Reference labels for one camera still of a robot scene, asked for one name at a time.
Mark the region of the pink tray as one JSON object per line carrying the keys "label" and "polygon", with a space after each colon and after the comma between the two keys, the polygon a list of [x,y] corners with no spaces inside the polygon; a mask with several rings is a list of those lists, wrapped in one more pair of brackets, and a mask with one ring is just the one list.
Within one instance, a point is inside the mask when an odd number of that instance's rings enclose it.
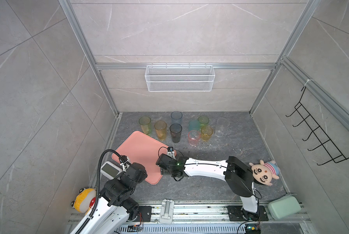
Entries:
{"label": "pink tray", "polygon": [[134,131],[116,151],[122,156],[127,156],[131,163],[136,162],[143,165],[148,174],[145,181],[156,185],[162,178],[156,161],[160,154],[167,153],[167,148],[168,146],[164,143],[140,131]]}

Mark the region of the tall dark grey glass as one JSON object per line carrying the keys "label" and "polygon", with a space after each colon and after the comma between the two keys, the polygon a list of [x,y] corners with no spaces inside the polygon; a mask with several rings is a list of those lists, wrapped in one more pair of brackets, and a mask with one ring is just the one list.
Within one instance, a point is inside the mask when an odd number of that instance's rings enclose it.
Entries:
{"label": "tall dark grey glass", "polygon": [[181,139],[182,126],[178,123],[174,123],[170,126],[170,134],[173,143],[179,143]]}

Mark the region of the tall yellow glass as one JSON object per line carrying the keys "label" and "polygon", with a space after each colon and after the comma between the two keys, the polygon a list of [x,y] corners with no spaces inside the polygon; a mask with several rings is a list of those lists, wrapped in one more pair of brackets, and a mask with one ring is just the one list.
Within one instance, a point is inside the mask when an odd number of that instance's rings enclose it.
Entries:
{"label": "tall yellow glass", "polygon": [[155,131],[159,140],[165,140],[167,136],[167,124],[165,121],[157,121],[154,124]]}

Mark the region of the tall blue glass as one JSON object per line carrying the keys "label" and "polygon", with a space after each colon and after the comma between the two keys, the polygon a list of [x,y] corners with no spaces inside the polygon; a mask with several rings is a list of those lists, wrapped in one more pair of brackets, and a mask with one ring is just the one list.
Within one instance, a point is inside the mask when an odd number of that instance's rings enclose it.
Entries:
{"label": "tall blue glass", "polygon": [[182,117],[183,117],[183,114],[182,112],[180,111],[173,111],[171,113],[171,120],[172,120],[172,124],[182,124]]}

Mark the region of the tall green glass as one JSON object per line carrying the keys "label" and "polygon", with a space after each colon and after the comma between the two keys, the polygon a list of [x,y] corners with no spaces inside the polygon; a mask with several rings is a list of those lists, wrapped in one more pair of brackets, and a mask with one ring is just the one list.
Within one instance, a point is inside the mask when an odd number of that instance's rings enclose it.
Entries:
{"label": "tall green glass", "polygon": [[139,119],[138,122],[141,126],[142,131],[148,136],[151,135],[152,133],[151,118],[148,116],[143,116]]}

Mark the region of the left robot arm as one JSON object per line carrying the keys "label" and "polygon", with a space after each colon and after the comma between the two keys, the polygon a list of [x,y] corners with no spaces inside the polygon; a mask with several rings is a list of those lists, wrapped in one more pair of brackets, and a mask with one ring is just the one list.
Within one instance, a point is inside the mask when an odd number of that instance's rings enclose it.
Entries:
{"label": "left robot arm", "polygon": [[139,163],[130,163],[126,156],[107,149],[100,156],[98,170],[107,153],[118,156],[123,171],[102,188],[100,171],[97,172],[95,204],[71,232],[73,234],[113,234],[122,224],[135,220],[138,215],[139,205],[130,196],[136,186],[147,178],[145,167]]}

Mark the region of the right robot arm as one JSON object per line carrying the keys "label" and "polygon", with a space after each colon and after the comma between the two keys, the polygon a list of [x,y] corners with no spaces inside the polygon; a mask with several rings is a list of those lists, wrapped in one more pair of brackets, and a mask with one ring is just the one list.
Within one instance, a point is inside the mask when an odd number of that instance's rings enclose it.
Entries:
{"label": "right robot arm", "polygon": [[244,220],[259,219],[259,198],[254,191],[253,172],[238,158],[231,156],[227,160],[206,161],[161,154],[156,165],[169,173],[175,181],[186,176],[204,176],[225,181],[232,192],[241,198],[241,217]]}

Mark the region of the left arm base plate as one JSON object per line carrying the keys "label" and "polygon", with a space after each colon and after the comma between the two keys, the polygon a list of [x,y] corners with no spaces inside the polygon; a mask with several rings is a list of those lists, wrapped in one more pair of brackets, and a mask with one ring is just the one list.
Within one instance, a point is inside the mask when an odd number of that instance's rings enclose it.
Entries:
{"label": "left arm base plate", "polygon": [[139,222],[140,215],[142,215],[143,222],[150,222],[151,216],[152,216],[152,208],[153,208],[152,206],[139,206],[138,214],[134,219],[134,222]]}

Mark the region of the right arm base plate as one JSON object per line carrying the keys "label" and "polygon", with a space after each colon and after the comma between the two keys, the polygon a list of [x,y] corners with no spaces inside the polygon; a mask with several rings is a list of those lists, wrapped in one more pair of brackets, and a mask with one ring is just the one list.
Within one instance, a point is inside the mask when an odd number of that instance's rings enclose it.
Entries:
{"label": "right arm base plate", "polygon": [[242,206],[227,206],[230,221],[268,221],[268,214],[264,206],[259,206],[256,213],[243,209]]}

